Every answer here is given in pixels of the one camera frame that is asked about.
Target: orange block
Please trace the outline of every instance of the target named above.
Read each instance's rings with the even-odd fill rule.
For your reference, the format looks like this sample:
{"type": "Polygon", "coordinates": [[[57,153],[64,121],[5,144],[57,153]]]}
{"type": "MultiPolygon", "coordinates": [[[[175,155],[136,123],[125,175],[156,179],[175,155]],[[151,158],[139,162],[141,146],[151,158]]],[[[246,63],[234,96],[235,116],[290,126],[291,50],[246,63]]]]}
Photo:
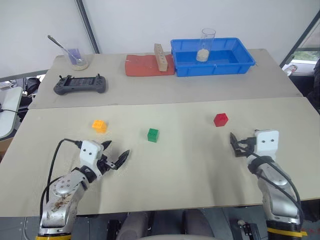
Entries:
{"type": "Polygon", "coordinates": [[[92,128],[94,128],[98,134],[104,134],[107,131],[107,124],[103,120],[94,120],[92,128]]]}

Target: glass beaker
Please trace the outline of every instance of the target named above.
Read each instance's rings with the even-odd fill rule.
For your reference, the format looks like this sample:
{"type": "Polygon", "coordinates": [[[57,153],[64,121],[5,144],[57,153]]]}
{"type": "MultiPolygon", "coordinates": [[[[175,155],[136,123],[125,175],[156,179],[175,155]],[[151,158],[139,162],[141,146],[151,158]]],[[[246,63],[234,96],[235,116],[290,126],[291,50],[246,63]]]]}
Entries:
{"type": "Polygon", "coordinates": [[[64,47],[67,51],[62,50],[66,61],[70,67],[75,71],[81,71],[89,66],[86,55],[82,52],[81,48],[76,43],[64,43],[64,47]]]}
{"type": "Polygon", "coordinates": [[[212,28],[202,29],[198,52],[196,53],[197,61],[206,62],[208,60],[215,35],[216,31],[212,28]]]}

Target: wooden stick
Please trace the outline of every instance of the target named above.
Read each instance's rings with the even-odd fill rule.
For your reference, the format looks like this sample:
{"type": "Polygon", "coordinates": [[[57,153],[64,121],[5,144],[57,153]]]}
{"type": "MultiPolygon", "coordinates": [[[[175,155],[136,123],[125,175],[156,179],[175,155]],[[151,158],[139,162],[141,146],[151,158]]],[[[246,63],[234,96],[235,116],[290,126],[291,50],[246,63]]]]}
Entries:
{"type": "Polygon", "coordinates": [[[166,72],[168,69],[168,62],[161,44],[158,44],[158,43],[154,44],[154,54],[155,54],[156,62],[158,63],[159,71],[166,72]]]}

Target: blue plastic tray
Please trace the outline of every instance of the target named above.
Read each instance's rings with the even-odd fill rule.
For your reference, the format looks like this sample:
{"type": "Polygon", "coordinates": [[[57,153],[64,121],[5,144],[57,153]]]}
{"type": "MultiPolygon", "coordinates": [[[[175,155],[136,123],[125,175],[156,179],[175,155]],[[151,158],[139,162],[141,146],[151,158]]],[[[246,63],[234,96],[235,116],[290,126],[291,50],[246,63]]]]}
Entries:
{"type": "Polygon", "coordinates": [[[256,64],[236,37],[215,38],[208,61],[196,60],[200,39],[171,40],[173,61],[178,77],[245,74],[256,64]]]}

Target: game controller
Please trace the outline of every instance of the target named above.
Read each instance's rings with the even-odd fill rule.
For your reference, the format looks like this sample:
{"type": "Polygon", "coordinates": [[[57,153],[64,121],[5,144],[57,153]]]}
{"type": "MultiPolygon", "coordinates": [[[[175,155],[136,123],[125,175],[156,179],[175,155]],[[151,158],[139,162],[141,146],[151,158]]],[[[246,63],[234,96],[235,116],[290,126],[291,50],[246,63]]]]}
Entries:
{"type": "Polygon", "coordinates": [[[54,86],[53,90],[58,95],[65,93],[78,92],[78,91],[97,91],[104,93],[108,90],[108,85],[105,77],[100,76],[98,73],[95,77],[72,77],[68,75],[62,77],[59,75],[60,80],[54,86]]]}

